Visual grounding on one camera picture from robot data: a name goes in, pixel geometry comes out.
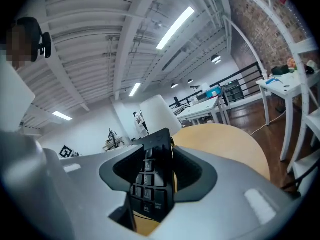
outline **white table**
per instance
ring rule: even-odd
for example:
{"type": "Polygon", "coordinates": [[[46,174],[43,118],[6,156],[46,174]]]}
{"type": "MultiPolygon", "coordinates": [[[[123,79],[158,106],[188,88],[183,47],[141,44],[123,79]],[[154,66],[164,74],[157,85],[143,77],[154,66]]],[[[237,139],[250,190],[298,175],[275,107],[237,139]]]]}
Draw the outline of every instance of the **white table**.
{"type": "MultiPolygon", "coordinates": [[[[282,151],[280,155],[280,160],[283,161],[287,157],[287,152],[289,149],[292,127],[293,127],[293,119],[294,119],[294,107],[293,107],[293,98],[301,94],[301,82],[299,79],[298,72],[288,73],[282,76],[276,76],[281,82],[273,81],[269,84],[266,84],[266,80],[260,79],[256,83],[259,85],[262,100],[264,105],[264,113],[265,113],[265,124],[269,125],[269,111],[268,111],[268,103],[266,98],[265,89],[269,92],[283,98],[285,100],[286,107],[286,120],[285,120],[285,134],[284,141],[282,146],[282,151]]],[[[307,83],[309,87],[314,86],[320,80],[320,72],[317,71],[312,75],[307,76],[307,83]]]]}
{"type": "Polygon", "coordinates": [[[178,107],[172,109],[172,112],[174,113],[175,116],[177,116],[185,108],[186,108],[185,105],[181,105],[181,106],[178,106],[178,107]]]}
{"type": "Polygon", "coordinates": [[[219,120],[215,111],[216,106],[218,106],[221,117],[222,117],[222,121],[226,125],[227,122],[228,123],[230,122],[230,120],[229,120],[224,103],[223,102],[221,103],[218,97],[214,97],[207,101],[199,103],[197,105],[188,107],[183,112],[178,114],[176,118],[180,122],[184,120],[192,121],[193,125],[195,125],[196,124],[195,120],[197,121],[198,124],[200,124],[199,118],[207,117],[210,114],[212,114],[214,122],[218,124],[219,120]]]}

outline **brick wall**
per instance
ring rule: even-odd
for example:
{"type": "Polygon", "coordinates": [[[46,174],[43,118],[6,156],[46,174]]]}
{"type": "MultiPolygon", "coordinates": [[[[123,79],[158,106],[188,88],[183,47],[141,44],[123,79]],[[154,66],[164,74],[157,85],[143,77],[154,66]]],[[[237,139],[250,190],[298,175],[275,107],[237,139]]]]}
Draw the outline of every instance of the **brick wall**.
{"type": "MultiPolygon", "coordinates": [[[[298,43],[307,39],[294,14],[279,0],[272,1],[273,10],[290,31],[294,41],[298,43]]],[[[268,74],[270,74],[272,68],[285,65],[288,58],[293,57],[277,26],[255,2],[252,0],[229,0],[229,2],[232,21],[251,42],[268,74]]],[[[236,33],[235,29],[232,30],[231,55],[240,69],[256,61],[248,45],[236,33]]],[[[309,60],[313,60],[320,68],[318,52],[304,53],[301,58],[305,64],[309,60]]],[[[296,99],[296,103],[301,105],[299,98],[296,99]]]]}

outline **black object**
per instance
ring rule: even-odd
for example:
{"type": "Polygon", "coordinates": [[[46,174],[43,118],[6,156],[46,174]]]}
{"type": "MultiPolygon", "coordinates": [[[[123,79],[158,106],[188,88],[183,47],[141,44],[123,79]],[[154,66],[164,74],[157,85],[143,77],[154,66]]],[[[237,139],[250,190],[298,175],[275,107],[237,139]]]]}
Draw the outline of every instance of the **black object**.
{"type": "Polygon", "coordinates": [[[23,17],[16,21],[18,26],[23,26],[25,31],[25,36],[31,43],[31,62],[35,62],[38,58],[38,50],[40,50],[40,55],[46,58],[51,56],[51,38],[48,32],[44,34],[41,31],[38,21],[33,17],[23,17]]]}
{"type": "Polygon", "coordinates": [[[107,152],[107,151],[109,151],[109,150],[111,150],[112,148],[115,148],[115,147],[118,148],[120,143],[123,143],[123,145],[125,145],[125,143],[123,141],[120,141],[117,144],[114,144],[112,147],[109,147],[105,152],[107,152]]]}
{"type": "Polygon", "coordinates": [[[235,102],[236,100],[243,100],[245,98],[238,80],[226,84],[224,86],[224,93],[229,102],[235,102]]]}
{"type": "Polygon", "coordinates": [[[221,56],[217,55],[217,54],[214,54],[212,55],[211,57],[211,62],[217,62],[219,59],[221,58],[221,56]]]}
{"type": "Polygon", "coordinates": [[[143,176],[143,174],[139,174],[135,179],[135,183],[142,185],[143,176]]]}
{"type": "Polygon", "coordinates": [[[310,66],[305,66],[305,73],[306,73],[307,75],[312,75],[312,74],[315,73],[315,70],[314,70],[312,67],[310,67],[310,66]]]}
{"type": "Polygon", "coordinates": [[[169,129],[165,128],[133,145],[142,144],[145,150],[144,167],[131,189],[132,209],[161,222],[174,206],[174,172],[169,129]]]}
{"type": "Polygon", "coordinates": [[[42,35],[42,43],[39,44],[40,55],[44,54],[45,58],[50,58],[51,56],[51,38],[48,32],[42,35]]]}
{"type": "Polygon", "coordinates": [[[207,97],[206,93],[202,93],[199,96],[197,96],[196,98],[198,99],[198,101],[201,101],[203,99],[205,99],[207,97]]]}
{"type": "Polygon", "coordinates": [[[173,148],[173,168],[178,190],[174,195],[175,203],[200,201],[218,180],[217,171],[211,164],[178,146],[173,148]]]}
{"type": "Polygon", "coordinates": [[[298,189],[300,184],[301,184],[301,182],[302,182],[302,180],[305,177],[307,177],[310,173],[312,173],[317,167],[318,167],[318,169],[320,167],[320,158],[302,176],[300,176],[299,178],[295,179],[294,181],[288,183],[287,185],[283,186],[281,189],[282,190],[286,190],[286,189],[291,188],[293,186],[295,186],[296,189],[298,189]]]}
{"type": "Polygon", "coordinates": [[[181,107],[181,104],[180,104],[178,98],[177,98],[177,97],[174,97],[173,99],[174,99],[174,101],[176,102],[176,106],[177,106],[177,107],[181,107]]]}
{"type": "Polygon", "coordinates": [[[63,158],[69,158],[71,157],[72,149],[68,148],[67,146],[63,146],[61,149],[59,155],[62,156],[63,158]]]}
{"type": "Polygon", "coordinates": [[[129,155],[125,152],[102,164],[99,175],[112,190],[130,192],[131,185],[136,181],[144,157],[143,147],[129,155]]]}
{"type": "Polygon", "coordinates": [[[116,147],[116,148],[118,148],[119,146],[118,146],[118,144],[116,143],[116,138],[115,138],[115,135],[117,135],[117,133],[116,132],[114,132],[113,130],[111,130],[111,128],[109,128],[109,136],[108,136],[108,138],[109,138],[109,140],[113,140],[113,146],[112,147],[116,147]]]}
{"type": "Polygon", "coordinates": [[[148,134],[149,134],[149,131],[148,131],[148,128],[147,128],[146,122],[143,122],[143,123],[142,123],[142,125],[143,125],[143,127],[146,129],[146,131],[147,131],[147,132],[148,132],[148,134]]]}
{"type": "Polygon", "coordinates": [[[286,111],[285,106],[277,106],[275,107],[275,110],[278,111],[280,114],[283,114],[286,111]]]}
{"type": "Polygon", "coordinates": [[[290,70],[288,65],[283,65],[274,67],[273,69],[271,69],[271,72],[274,76],[282,76],[290,73],[290,70]]]}

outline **wooden floor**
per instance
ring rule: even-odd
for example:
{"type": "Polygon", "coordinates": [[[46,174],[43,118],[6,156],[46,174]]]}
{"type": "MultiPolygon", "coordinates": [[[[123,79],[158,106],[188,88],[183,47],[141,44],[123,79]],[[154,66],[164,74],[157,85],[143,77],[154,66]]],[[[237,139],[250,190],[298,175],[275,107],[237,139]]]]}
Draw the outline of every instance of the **wooden floor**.
{"type": "MultiPolygon", "coordinates": [[[[276,107],[279,106],[279,99],[271,96],[267,98],[267,102],[269,107],[269,119],[272,121],[281,115],[276,111],[276,107]]],[[[262,99],[229,110],[228,114],[231,125],[242,129],[248,134],[252,134],[255,130],[266,124],[264,103],[262,99]]],[[[285,138],[286,114],[271,123],[269,126],[265,126],[252,136],[261,146],[266,156],[270,170],[270,180],[277,187],[283,187],[285,184],[294,180],[292,174],[287,174],[287,167],[296,148],[300,125],[301,114],[295,110],[293,114],[291,142],[287,158],[283,162],[280,161],[280,153],[285,138]]],[[[319,143],[316,144],[315,149],[311,148],[311,138],[312,132],[308,129],[300,153],[300,158],[310,155],[316,148],[319,148],[319,143]]]]}

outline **round wooden table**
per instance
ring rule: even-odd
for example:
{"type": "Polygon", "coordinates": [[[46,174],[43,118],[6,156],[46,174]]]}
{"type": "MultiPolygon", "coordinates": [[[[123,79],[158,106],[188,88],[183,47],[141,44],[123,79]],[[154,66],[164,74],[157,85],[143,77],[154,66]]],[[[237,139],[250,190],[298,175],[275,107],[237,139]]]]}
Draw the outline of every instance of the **round wooden table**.
{"type": "MultiPolygon", "coordinates": [[[[269,166],[266,156],[256,142],[245,131],[236,127],[206,123],[181,129],[173,136],[174,144],[194,150],[200,150],[219,157],[241,162],[270,180],[269,166]]],[[[154,220],[134,212],[136,231],[138,234],[148,236],[159,225],[154,220]]]]}

